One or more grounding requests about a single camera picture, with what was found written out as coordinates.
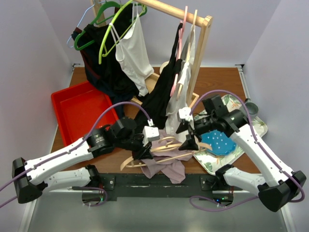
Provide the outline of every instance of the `blue sponge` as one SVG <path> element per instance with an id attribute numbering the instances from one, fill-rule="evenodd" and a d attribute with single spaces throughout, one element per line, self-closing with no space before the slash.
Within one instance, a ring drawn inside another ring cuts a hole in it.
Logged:
<path id="1" fill-rule="evenodd" d="M 236 143 L 218 130 L 203 134 L 202 142 L 209 144 L 212 147 L 212 151 L 209 149 L 207 151 L 216 156 L 226 156 L 236 149 Z"/>

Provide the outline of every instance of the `white cloth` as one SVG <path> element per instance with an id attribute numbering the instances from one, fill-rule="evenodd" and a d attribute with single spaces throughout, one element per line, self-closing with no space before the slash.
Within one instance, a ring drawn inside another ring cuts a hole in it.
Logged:
<path id="1" fill-rule="evenodd" d="M 133 4 L 132 22 L 134 19 L 134 8 L 135 4 Z M 110 25 L 112 26 L 111 33 L 115 43 L 117 42 L 116 37 L 119 41 L 116 44 L 116 60 L 119 62 L 122 71 L 138 88 L 139 96 L 145 96 L 148 93 L 145 79 L 154 73 L 154 69 L 150 65 L 147 56 L 139 14 L 138 12 L 136 13 L 135 22 L 122 39 L 119 38 L 113 24 L 110 23 Z"/>
<path id="2" fill-rule="evenodd" d="M 183 51 L 181 58 L 184 60 L 182 63 L 183 68 L 180 72 L 178 83 L 175 89 L 173 96 L 170 98 L 167 109 L 166 109 L 166 116 L 168 116 L 166 123 L 165 123 L 165 130 L 167 134 L 174 136 L 179 142 L 183 143 L 186 140 L 186 135 L 188 131 L 184 131 L 182 133 L 176 134 L 176 130 L 180 125 L 178 121 L 177 113 L 178 110 L 187 106 L 186 97 L 187 97 L 187 90 L 191 78 L 191 67 L 193 66 L 195 56 L 195 26 L 191 26 L 191 31 L 188 35 L 188 38 L 184 44 Z M 177 93 L 182 85 L 182 90 L 177 100 Z"/>

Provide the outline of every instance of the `light blue hanger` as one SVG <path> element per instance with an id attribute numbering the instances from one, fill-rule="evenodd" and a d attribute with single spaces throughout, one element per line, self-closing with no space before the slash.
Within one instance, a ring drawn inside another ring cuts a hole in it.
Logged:
<path id="1" fill-rule="evenodd" d="M 79 27 L 79 25 L 81 24 L 81 22 L 82 22 L 82 20 L 83 20 L 83 18 L 85 17 L 85 15 L 86 15 L 86 13 L 87 13 L 87 11 L 89 11 L 92 7 L 94 7 L 95 6 L 95 4 L 96 4 L 96 0 L 94 0 L 93 1 L 93 5 L 92 6 L 90 6 L 86 11 L 85 11 L 85 13 L 84 13 L 84 15 L 83 15 L 83 17 L 81 18 L 81 20 L 79 21 L 79 23 L 77 24 L 77 28 Z M 69 37 L 69 39 L 68 39 L 68 41 L 67 41 L 67 46 L 69 47 L 69 48 L 72 48 L 72 47 L 74 47 L 74 45 L 73 46 L 70 46 L 69 45 L 69 41 L 72 39 L 72 36 L 70 36 Z"/>

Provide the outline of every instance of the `gray wall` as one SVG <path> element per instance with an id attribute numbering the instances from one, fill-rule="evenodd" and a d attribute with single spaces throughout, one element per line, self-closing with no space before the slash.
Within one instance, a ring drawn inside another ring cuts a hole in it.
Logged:
<path id="1" fill-rule="evenodd" d="M 56 131 L 51 93 L 69 83 L 71 66 L 38 0 L 0 3 L 0 186 L 12 176 L 12 161 L 50 152 Z M 3 203 L 15 196 L 10 185 Z M 0 231 L 18 230 L 25 205 L 0 209 Z"/>
<path id="2" fill-rule="evenodd" d="M 282 0 L 245 64 L 251 97 L 268 125 L 265 141 L 295 171 L 308 171 L 309 2 Z M 309 193 L 309 184 L 305 191 Z M 309 231 L 309 198 L 289 204 L 297 230 Z"/>
<path id="3" fill-rule="evenodd" d="M 40 0 L 65 52 L 72 63 L 83 63 L 79 52 L 67 48 L 66 42 L 77 26 L 89 0 Z M 253 51 L 280 0 L 162 0 L 198 15 L 214 17 L 202 65 L 231 66 L 245 63 Z M 81 28 L 93 20 L 93 12 L 86 15 Z M 157 66 L 170 57 L 179 20 L 148 8 L 141 18 L 150 63 Z"/>

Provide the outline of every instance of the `red tray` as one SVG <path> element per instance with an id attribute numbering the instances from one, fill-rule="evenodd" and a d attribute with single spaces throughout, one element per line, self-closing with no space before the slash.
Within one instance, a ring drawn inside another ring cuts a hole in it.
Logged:
<path id="1" fill-rule="evenodd" d="M 103 111 L 112 105 L 110 98 L 88 81 L 53 93 L 51 98 L 65 146 L 87 134 Z M 118 116 L 111 109 L 97 128 L 116 120 Z"/>

